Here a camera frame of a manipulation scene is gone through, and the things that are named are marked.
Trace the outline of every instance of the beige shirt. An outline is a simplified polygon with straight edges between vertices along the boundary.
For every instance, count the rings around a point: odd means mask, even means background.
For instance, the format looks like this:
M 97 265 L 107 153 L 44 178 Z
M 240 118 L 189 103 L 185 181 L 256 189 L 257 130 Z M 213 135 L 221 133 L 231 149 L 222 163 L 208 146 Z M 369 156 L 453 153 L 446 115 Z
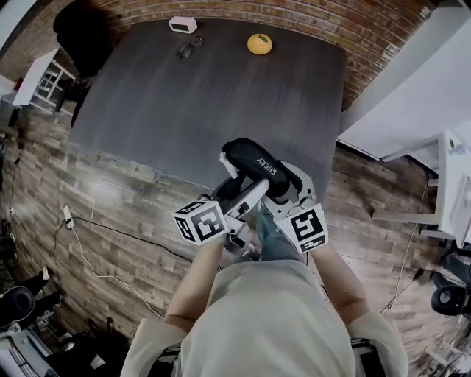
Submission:
M 163 350 L 180 343 L 173 376 L 359 376 L 350 337 L 377 347 L 387 377 L 407 376 L 392 321 L 368 313 L 345 327 L 298 261 L 239 263 L 216 276 L 208 309 L 189 334 L 143 320 L 121 376 L 148 377 Z

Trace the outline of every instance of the black cable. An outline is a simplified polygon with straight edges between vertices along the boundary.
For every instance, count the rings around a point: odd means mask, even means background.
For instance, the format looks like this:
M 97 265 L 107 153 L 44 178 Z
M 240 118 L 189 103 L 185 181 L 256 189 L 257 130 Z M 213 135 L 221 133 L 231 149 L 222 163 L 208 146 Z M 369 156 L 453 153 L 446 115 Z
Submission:
M 1 200 L 3 201 L 3 209 L 4 209 L 4 212 L 5 212 L 5 220 L 8 221 L 7 203 L 5 202 L 5 196 L 3 195 L 3 190 L 1 191 Z
M 404 291 L 405 291 L 408 287 L 410 287 L 413 282 L 415 282 L 415 279 L 413 279 L 413 280 L 409 283 L 409 285 L 407 285 L 407 287 L 404 288 L 404 289 L 400 292 L 400 294 L 398 294 L 397 296 L 393 297 L 393 298 L 391 299 L 391 301 L 389 301 L 388 304 L 387 304 L 384 308 L 381 309 L 380 313 L 382 314 L 383 311 L 385 311 L 385 310 L 387 310 L 387 309 L 389 310 L 390 308 L 392 308 L 393 302 L 394 302 L 399 296 L 401 296 L 401 294 L 404 293 Z
M 113 228 L 110 228 L 106 225 L 103 225 L 103 224 L 99 224 L 98 222 L 93 222 L 93 221 L 90 221 L 90 220 L 86 220 L 86 219 L 83 219 L 82 217 L 72 217 L 72 219 L 76 219 L 76 220 L 81 220 L 83 222 L 87 222 L 89 224 L 92 224 L 92 225 L 96 225 L 98 227 L 102 227 L 102 228 L 105 228 L 105 229 L 108 229 L 108 230 L 111 230 L 113 232 L 117 232 L 117 233 L 120 233 L 122 234 L 123 236 L 129 236 L 133 239 L 137 239 L 138 241 L 142 241 L 142 242 L 146 242 L 148 244 L 153 244 L 154 246 L 158 246 L 158 247 L 162 247 L 163 249 L 167 250 L 169 253 L 171 253 L 172 255 L 176 256 L 176 257 L 179 257 L 189 263 L 193 263 L 193 261 L 190 259 L 190 258 L 187 258 L 185 256 L 182 256 L 174 251 L 171 251 L 169 248 L 167 248 L 166 246 L 163 246 L 162 244 L 158 244 L 157 242 L 152 242 L 152 241 L 149 241 L 148 239 L 142 239 L 142 238 L 139 238 L 139 237 L 136 237 L 136 236 L 133 236 L 132 234 L 129 234 L 129 233 L 125 233 L 125 232 L 121 232 L 120 230 L 116 230 L 116 229 L 113 229 Z
M 327 296 L 328 299 L 330 299 L 329 294 L 327 293 L 326 288 L 321 284 L 322 289 L 324 289 L 325 295 Z
M 59 231 L 62 229 L 62 227 L 64 226 L 65 224 L 65 219 L 62 221 L 62 223 L 60 224 L 60 227 L 54 232 L 54 247 L 51 249 L 50 251 L 50 254 L 52 255 L 52 258 L 54 259 L 54 263 L 56 265 L 56 275 L 57 275 L 57 279 L 59 281 L 59 285 L 62 286 L 62 282 L 60 281 L 60 276 L 59 276 L 59 267 L 57 265 L 57 259 L 56 259 L 56 255 L 55 255 L 55 252 L 56 252 L 56 247 L 57 247 L 57 234 L 59 233 Z
M 432 269 L 424 269 L 424 271 L 426 271 L 426 272 L 434 272 L 434 273 L 436 273 L 436 274 L 440 274 L 440 275 L 443 276 L 445 279 L 447 279 L 447 280 L 449 280 L 449 281 L 452 281 L 453 283 L 457 283 L 457 284 L 459 284 L 460 286 L 466 286 L 466 284 L 465 284 L 464 282 L 462 282 L 461 280 L 449 278 L 448 276 L 443 275 L 441 272 L 434 271 L 434 270 L 432 270 Z
M 18 166 L 18 162 L 20 162 L 20 159 L 21 159 L 21 153 L 18 155 L 18 158 L 13 163 L 13 165 L 15 165 L 15 167 L 13 168 L 12 188 L 10 190 L 11 191 L 10 209 L 13 207 L 13 187 L 15 185 L 16 167 Z
M 404 293 L 404 291 L 405 291 L 408 287 L 410 287 L 410 286 L 412 285 L 412 283 L 415 282 L 415 280 L 419 279 L 422 275 L 424 275 L 424 272 L 425 272 L 424 269 L 418 269 L 418 270 L 416 271 L 414 277 L 412 278 L 412 281 L 409 283 L 409 285 L 407 285 L 407 287 L 404 288 L 398 295 L 394 296 L 394 297 L 391 299 L 391 301 L 389 301 L 389 302 L 387 303 L 387 305 L 386 305 L 384 308 L 381 309 L 380 313 L 381 313 L 382 315 L 384 315 L 383 312 L 384 312 L 385 310 L 388 310 L 388 311 L 389 311 L 389 309 L 392 308 L 392 306 L 394 305 L 394 302 L 396 301 L 396 299 L 397 299 L 399 296 L 401 296 L 401 294 Z

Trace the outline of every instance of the wooden floor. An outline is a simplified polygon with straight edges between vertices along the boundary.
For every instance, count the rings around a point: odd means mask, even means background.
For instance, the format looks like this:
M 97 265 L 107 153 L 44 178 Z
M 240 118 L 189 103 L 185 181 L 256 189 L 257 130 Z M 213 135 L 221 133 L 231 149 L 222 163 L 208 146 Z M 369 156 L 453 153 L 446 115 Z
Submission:
M 15 173 L 13 231 L 18 240 L 19 275 L 36 274 L 44 265 L 55 270 L 53 235 L 70 205 L 75 216 L 161 243 L 191 257 L 195 249 L 182 241 L 172 211 L 196 198 L 196 186 L 159 174 L 149 167 L 118 161 L 110 156 L 86 154 L 67 145 L 70 117 L 46 116 L 22 110 L 19 123 L 28 141 Z M 18 150 L 9 143 L 4 167 L 4 204 L 10 205 L 13 161 Z M 378 222 L 372 211 L 418 211 L 425 173 L 406 159 L 372 163 L 337 148 L 324 202 L 330 238 L 336 249 L 365 283 L 375 309 L 393 297 L 400 265 L 413 225 Z M 433 192 L 425 196 L 430 212 Z M 188 262 L 162 248 L 77 221 L 84 253 L 101 275 L 116 275 L 131 283 L 151 305 L 164 314 Z M 436 268 L 444 250 L 437 242 L 415 237 L 406 257 L 400 288 L 415 270 Z M 95 278 L 79 254 L 74 234 L 62 229 L 55 250 L 60 289 L 58 309 L 73 330 L 85 328 L 92 317 L 112 317 L 117 328 L 132 337 L 139 321 L 153 314 L 129 289 L 115 281 Z M 418 376 L 423 349 L 445 336 L 452 339 L 463 325 L 444 318 L 430 306 L 433 288 L 427 274 L 397 299 L 388 316 L 399 327 L 408 352 L 411 373 Z

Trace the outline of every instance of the brick wall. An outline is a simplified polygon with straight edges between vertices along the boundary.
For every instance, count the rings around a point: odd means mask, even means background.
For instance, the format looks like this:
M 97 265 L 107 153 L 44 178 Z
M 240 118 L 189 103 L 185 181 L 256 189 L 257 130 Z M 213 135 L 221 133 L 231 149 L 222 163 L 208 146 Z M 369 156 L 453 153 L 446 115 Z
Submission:
M 48 0 L 0 60 L 0 74 L 22 77 L 35 57 L 56 45 L 52 22 L 70 0 Z M 430 0 L 91 0 L 118 42 L 136 22 L 175 15 L 234 18 L 297 30 L 347 50 L 344 104 L 381 72 L 434 9 Z

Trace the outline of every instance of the white table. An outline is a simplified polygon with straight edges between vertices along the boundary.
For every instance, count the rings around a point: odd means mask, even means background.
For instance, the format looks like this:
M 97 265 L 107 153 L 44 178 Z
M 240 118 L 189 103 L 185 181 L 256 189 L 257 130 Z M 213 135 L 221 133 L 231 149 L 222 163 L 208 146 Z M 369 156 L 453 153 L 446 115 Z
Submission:
M 32 105 L 45 113 L 54 113 L 56 104 L 51 97 L 56 89 L 62 90 L 58 85 L 59 80 L 64 75 L 75 80 L 75 76 L 54 59 L 58 51 L 59 49 L 54 49 L 34 61 L 16 94 L 14 106 Z M 63 108 L 61 111 L 72 115 Z
M 462 144 L 460 139 L 451 131 L 445 131 L 409 148 L 387 155 L 382 161 L 391 161 L 395 158 L 408 155 L 424 147 L 436 146 L 439 155 L 438 181 L 430 180 L 429 186 L 437 186 L 435 214 L 404 214 L 395 212 L 374 212 L 373 219 L 414 222 L 418 224 L 438 225 L 438 230 L 421 230 L 422 236 L 431 236 L 442 239 L 454 239 L 451 226 L 451 214 L 458 192 L 465 175 L 471 175 L 471 152 L 467 150 L 464 155 L 450 154 L 450 143 Z M 466 237 L 471 242 L 471 231 Z

